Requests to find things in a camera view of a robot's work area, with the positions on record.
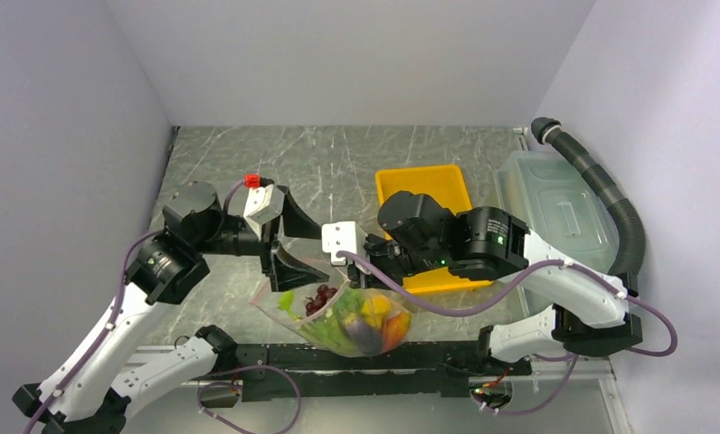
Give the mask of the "yellow banana bunch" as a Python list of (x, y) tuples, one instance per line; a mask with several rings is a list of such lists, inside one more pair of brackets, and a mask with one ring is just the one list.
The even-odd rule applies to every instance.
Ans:
[(361, 307), (361, 316), (365, 322), (376, 329), (382, 328), (391, 312), (392, 301), (384, 295), (367, 297)]

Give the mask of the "dark red grape bunch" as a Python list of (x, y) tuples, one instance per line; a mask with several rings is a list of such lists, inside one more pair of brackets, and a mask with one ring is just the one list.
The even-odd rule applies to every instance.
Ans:
[(312, 316), (323, 308), (336, 293), (337, 288), (320, 285), (314, 296), (309, 296), (305, 299), (304, 307), (307, 316)]

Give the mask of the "clear zip top bag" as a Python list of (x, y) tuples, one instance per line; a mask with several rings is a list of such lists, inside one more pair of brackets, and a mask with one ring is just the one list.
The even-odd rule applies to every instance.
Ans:
[[(336, 296), (331, 301), (329, 301), (329, 304), (335, 304), (334, 309), (340, 315), (341, 321), (345, 316), (362, 317), (361, 316), (361, 307), (362, 307), (365, 299), (367, 297), (374, 296), (374, 295), (384, 295), (391, 299), (392, 312), (388, 317), (395, 316), (398, 313), (405, 312), (405, 311), (409, 312), (412, 315), (412, 313), (407, 308), (405, 308), (400, 302), (396, 301), (395, 299), (386, 295), (385, 293), (383, 293), (380, 290), (351, 288), (347, 282), (345, 282), (344, 280), (342, 280), (340, 278), (332, 278), (329, 282), (323, 283), (323, 284), (326, 284), (330, 287), (335, 287), (338, 289)], [(294, 303), (294, 309), (296, 310), (296, 312), (298, 314), (304, 313), (304, 307), (303, 307), (303, 302), (302, 302), (303, 297), (308, 292), (314, 291), (315, 289), (317, 289), (318, 286), (323, 285), (323, 284), (312, 284), (312, 285), (307, 285), (302, 288), (291, 290), (291, 291), (297, 292), (297, 301)], [(284, 328), (288, 329), (293, 334), (297, 335), (295, 332), (291, 331), (289, 328), (286, 327), (286, 322), (288, 321), (287, 315), (285, 313), (282, 313), (281, 311), (279, 311), (277, 308), (279, 297), (281, 295), (283, 295), (284, 293), (286, 293), (286, 292), (282, 292), (282, 293), (272, 292), (270, 290), (270, 285), (265, 284), (261, 287), (259, 292), (253, 297), (253, 299), (251, 300), (251, 303), (254, 306), (256, 306), (269, 319), (273, 320), (275, 323), (279, 324), (280, 326), (283, 326)], [(376, 329), (380, 333), (380, 335), (382, 335), (382, 328)], [(381, 352), (381, 353), (375, 354), (375, 355), (365, 355), (365, 354), (361, 353), (359, 356), (343, 356), (340, 354), (338, 354), (338, 355), (343, 356), (343, 357), (355, 358), (355, 357), (377, 356), (380, 354), (384, 354), (384, 353)]]

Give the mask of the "celery stalk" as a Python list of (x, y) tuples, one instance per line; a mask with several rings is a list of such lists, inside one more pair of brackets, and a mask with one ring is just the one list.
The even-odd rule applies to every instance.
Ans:
[[(303, 307), (305, 299), (314, 296), (315, 289), (308, 292), (302, 299)], [(298, 314), (294, 309), (297, 301), (297, 292), (289, 291), (279, 297), (277, 308), (287, 315), (286, 327), (297, 335), (304, 338), (315, 347), (320, 347), (343, 356), (359, 356), (361, 352), (357, 346), (345, 334), (340, 315), (334, 309), (335, 304), (327, 304), (318, 310), (314, 315), (307, 316), (305, 307), (304, 313)]]

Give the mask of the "orange red fruit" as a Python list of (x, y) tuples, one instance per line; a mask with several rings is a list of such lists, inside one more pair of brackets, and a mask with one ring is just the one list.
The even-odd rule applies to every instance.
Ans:
[(403, 342), (410, 329), (411, 320), (412, 315), (407, 311), (386, 319), (382, 328), (383, 353), (394, 349)]

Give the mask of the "purple eggplant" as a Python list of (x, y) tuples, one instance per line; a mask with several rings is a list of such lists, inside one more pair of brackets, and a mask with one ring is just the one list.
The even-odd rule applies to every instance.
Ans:
[(365, 355), (375, 355), (382, 352), (383, 338), (371, 325), (359, 316), (345, 316), (341, 326), (349, 339)]

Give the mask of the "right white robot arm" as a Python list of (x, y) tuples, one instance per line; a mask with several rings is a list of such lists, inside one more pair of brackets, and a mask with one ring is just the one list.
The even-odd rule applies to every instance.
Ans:
[(383, 237), (353, 222), (325, 228), (324, 250), (367, 288), (400, 290), (402, 281), (445, 269), (470, 281), (502, 282), (546, 298), (540, 313), (480, 330), (475, 363), (496, 375), (530, 354), (566, 351), (606, 357), (643, 340), (640, 318), (629, 309), (622, 274), (602, 274), (545, 241), (517, 217), (495, 207), (455, 213), (427, 194), (400, 191), (377, 215)]

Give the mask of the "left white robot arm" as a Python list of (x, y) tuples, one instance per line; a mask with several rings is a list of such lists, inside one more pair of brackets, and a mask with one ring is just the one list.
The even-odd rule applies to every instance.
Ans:
[(237, 343), (207, 325), (160, 360), (132, 372), (124, 367), (141, 340), (209, 274), (207, 255), (256, 257), (277, 292), (328, 276), (294, 258), (282, 237), (316, 240), (321, 228), (289, 188), (247, 175), (235, 184), (249, 196), (243, 215), (229, 212), (207, 182), (182, 184), (164, 205), (164, 225), (138, 238), (123, 259), (118, 289), (73, 354), (39, 383), (21, 386), (14, 405), (28, 427), (47, 433), (118, 433), (143, 407), (187, 380), (229, 377), (240, 365)]

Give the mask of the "clear plastic storage box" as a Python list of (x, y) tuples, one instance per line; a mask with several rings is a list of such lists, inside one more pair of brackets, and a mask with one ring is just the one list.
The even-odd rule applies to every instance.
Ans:
[[(534, 232), (533, 263), (570, 257), (596, 270), (612, 285), (610, 268), (619, 237), (598, 196), (562, 156), (545, 152), (512, 153), (495, 176), (501, 209)], [(522, 282), (530, 314), (558, 304), (594, 328), (623, 322), (628, 304), (583, 273), (544, 267)]]

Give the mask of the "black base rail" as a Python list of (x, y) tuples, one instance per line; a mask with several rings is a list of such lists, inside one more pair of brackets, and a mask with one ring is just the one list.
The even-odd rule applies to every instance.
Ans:
[[(223, 368), (241, 367), (242, 373)], [(531, 363), (490, 361), (474, 341), (407, 342), (389, 353), (346, 358), (309, 344), (240, 344), (236, 362), (197, 374), (194, 381), (236, 380), (245, 402), (309, 398), (437, 394), (467, 398), (494, 377), (528, 376)]]

